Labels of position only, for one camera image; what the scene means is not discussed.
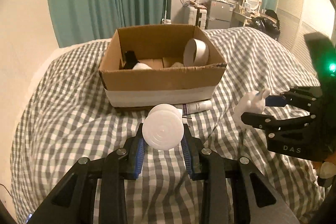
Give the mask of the gloved right hand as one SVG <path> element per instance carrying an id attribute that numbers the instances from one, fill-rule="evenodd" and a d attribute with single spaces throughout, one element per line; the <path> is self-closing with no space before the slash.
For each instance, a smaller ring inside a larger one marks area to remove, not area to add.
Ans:
<path id="1" fill-rule="evenodd" d="M 324 188 L 329 188 L 333 184 L 335 165 L 328 161 L 313 161 L 312 163 L 317 174 L 318 185 Z"/>

